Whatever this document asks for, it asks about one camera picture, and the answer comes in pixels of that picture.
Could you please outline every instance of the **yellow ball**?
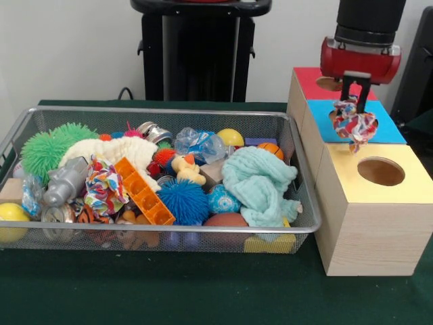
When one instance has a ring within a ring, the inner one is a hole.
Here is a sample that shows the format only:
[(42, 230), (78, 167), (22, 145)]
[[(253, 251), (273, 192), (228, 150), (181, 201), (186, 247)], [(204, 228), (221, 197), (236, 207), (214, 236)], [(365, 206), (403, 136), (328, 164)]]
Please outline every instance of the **yellow ball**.
[(223, 139), (226, 146), (245, 146), (244, 139), (241, 133), (233, 129), (223, 129), (217, 133), (217, 135)]
[[(0, 204), (0, 221), (30, 221), (24, 209), (15, 203)], [(15, 242), (24, 237), (27, 228), (0, 227), (0, 242)]]

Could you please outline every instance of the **metal basket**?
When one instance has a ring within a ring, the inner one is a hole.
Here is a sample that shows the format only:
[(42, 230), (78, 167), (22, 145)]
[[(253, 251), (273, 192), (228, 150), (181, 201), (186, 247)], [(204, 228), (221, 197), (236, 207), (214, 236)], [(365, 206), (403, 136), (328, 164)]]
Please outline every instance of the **metal basket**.
[(200, 227), (155, 225), (95, 225), (0, 221), (0, 232), (28, 228), (15, 242), (0, 248), (67, 250), (195, 251), (233, 253), (295, 253), (308, 234), (321, 225), (312, 177), (291, 117), (273, 112), (226, 112), (128, 108), (37, 107), (23, 112), (0, 145), (3, 163), (1, 187), (12, 176), (24, 143), (40, 131), (67, 122), (83, 123), (103, 133), (124, 130), (127, 121), (140, 125), (154, 121), (177, 134), (184, 127), (219, 131), (238, 130), (244, 137), (277, 139), (286, 163), (298, 167), (285, 198), (300, 200), (304, 212), (292, 227)]

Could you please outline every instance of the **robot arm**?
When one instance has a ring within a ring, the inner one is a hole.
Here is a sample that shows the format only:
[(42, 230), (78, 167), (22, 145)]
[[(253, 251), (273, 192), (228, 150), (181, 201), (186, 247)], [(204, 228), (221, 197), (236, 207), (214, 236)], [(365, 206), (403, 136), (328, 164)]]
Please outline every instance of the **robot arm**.
[(354, 82), (363, 88), (358, 112), (363, 112), (371, 84), (390, 83), (401, 62), (394, 38), (406, 0), (340, 0), (334, 38), (321, 49), (323, 76), (343, 81), (341, 100)]

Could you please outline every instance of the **light blue cloth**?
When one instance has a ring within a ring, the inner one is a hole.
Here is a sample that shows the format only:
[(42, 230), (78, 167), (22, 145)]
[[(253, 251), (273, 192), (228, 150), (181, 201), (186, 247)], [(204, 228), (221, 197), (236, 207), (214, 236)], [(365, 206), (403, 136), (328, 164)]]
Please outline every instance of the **light blue cloth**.
[(242, 217), (251, 227), (283, 227), (293, 222), (299, 201), (283, 199), (296, 167), (287, 166), (274, 154), (256, 147), (236, 150), (223, 166), (223, 183), (243, 205)]

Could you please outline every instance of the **orange plastic block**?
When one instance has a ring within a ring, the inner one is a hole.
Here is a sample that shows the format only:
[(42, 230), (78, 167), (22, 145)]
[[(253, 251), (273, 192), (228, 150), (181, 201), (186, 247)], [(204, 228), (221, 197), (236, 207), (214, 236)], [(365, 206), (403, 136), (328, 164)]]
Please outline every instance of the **orange plastic block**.
[(128, 195), (151, 225), (172, 225), (176, 221), (173, 214), (150, 189), (128, 159), (122, 158), (114, 167), (122, 176), (123, 186)]

